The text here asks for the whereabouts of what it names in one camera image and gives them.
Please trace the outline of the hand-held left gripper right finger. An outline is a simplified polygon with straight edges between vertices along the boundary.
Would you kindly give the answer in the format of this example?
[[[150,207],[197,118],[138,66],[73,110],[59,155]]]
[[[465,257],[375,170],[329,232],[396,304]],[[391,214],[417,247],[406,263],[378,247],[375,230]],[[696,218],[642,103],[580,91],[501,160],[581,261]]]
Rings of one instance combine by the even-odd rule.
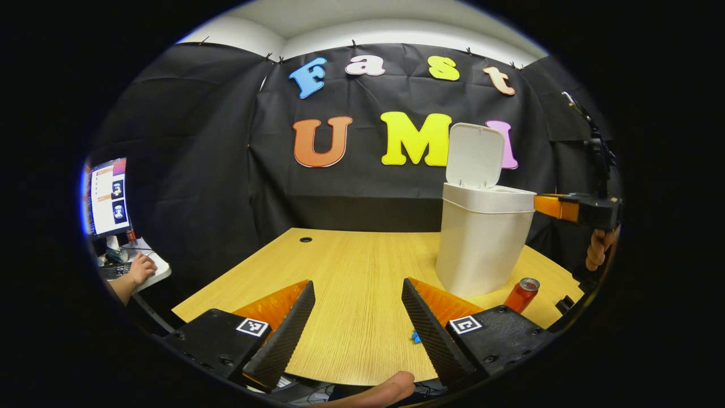
[[[435,286],[407,277],[402,304],[438,379],[466,388],[513,369],[553,341],[507,305],[482,309]]]

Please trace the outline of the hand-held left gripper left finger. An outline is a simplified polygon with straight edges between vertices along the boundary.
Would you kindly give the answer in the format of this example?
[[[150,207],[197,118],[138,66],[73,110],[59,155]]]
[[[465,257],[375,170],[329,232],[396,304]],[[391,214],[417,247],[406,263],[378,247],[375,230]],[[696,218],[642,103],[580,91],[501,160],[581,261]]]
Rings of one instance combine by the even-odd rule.
[[[210,308],[166,335],[165,346],[210,374],[270,393],[314,307],[314,283],[302,280],[235,312]]]

